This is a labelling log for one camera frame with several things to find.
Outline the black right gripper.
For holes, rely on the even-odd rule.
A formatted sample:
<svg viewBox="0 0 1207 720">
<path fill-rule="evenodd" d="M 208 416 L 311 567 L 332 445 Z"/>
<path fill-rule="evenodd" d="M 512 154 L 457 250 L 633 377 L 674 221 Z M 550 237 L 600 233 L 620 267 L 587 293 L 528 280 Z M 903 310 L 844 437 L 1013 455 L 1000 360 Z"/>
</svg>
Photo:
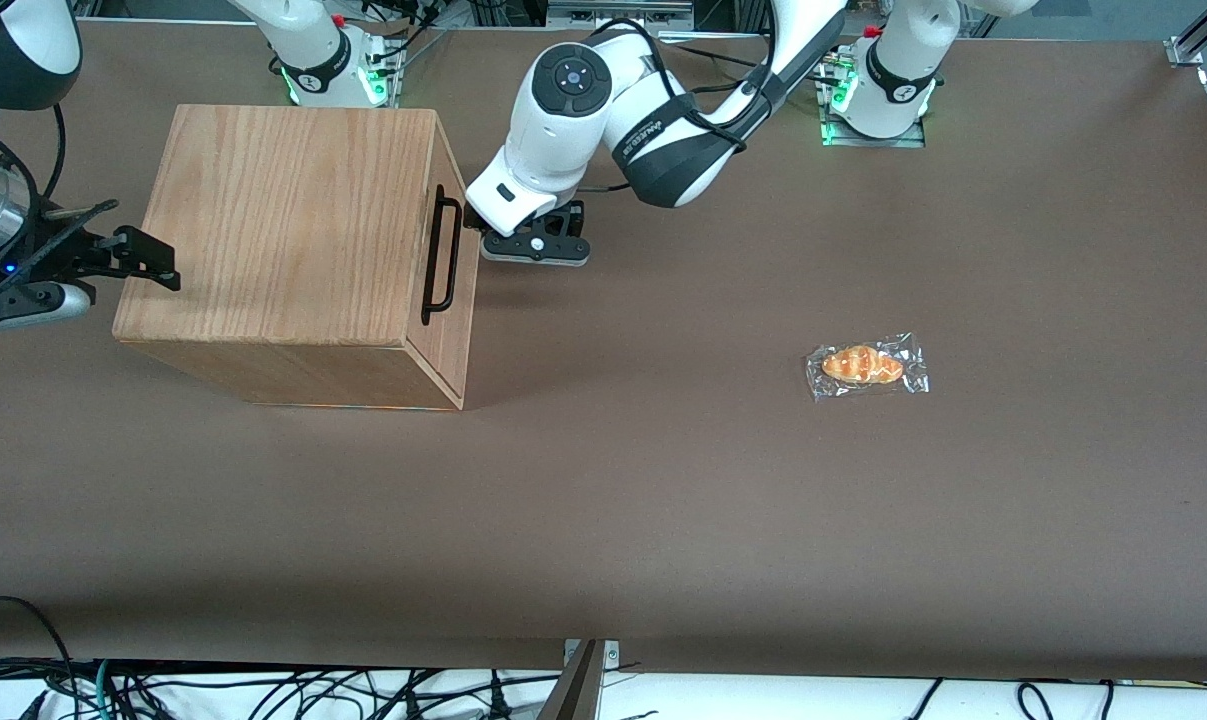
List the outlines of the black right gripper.
<svg viewBox="0 0 1207 720">
<path fill-rule="evenodd" d="M 37 222 L 27 238 L 5 242 L 0 247 L 0 306 L 62 306 L 69 299 L 94 306 L 97 288 L 82 281 L 82 268 L 110 264 L 106 252 L 97 248 L 99 236 L 78 226 L 60 242 L 53 240 L 77 219 L 91 222 L 118 204 L 117 199 L 107 199 L 91 207 L 49 210 L 49 222 Z M 115 229 L 113 259 L 123 277 L 146 279 L 173 292 L 181 289 L 173 246 L 138 227 Z"/>
</svg>

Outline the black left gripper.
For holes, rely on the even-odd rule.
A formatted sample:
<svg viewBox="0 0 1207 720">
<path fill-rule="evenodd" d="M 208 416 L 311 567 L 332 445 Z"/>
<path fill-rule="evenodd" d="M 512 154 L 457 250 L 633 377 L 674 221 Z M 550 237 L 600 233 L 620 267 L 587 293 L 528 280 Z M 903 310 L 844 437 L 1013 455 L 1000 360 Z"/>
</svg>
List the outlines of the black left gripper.
<svg viewBox="0 0 1207 720">
<path fill-rule="evenodd" d="M 463 228 L 478 232 L 484 240 L 498 238 L 507 241 L 511 238 L 581 238 L 585 218 L 585 201 L 567 201 L 561 207 L 553 209 L 540 217 L 527 217 L 511 234 L 494 232 L 474 206 L 463 207 Z"/>
</svg>

